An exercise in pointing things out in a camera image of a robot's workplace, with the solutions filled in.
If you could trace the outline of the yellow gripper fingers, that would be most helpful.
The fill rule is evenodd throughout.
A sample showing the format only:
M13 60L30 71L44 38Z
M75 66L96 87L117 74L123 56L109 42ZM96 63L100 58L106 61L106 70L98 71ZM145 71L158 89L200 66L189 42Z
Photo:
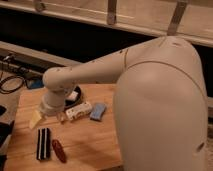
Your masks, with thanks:
M44 120L45 120L44 114L38 110L35 110L34 113L32 114L32 118L30 119L29 128L34 129L39 124L41 124Z

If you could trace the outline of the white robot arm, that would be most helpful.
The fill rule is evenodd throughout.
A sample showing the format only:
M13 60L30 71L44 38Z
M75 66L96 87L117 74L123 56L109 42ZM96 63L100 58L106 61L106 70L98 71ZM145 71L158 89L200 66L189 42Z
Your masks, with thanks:
M56 116L77 84L114 83L125 171L205 171L208 103L195 48L176 36L130 46L75 67L53 67L35 118Z

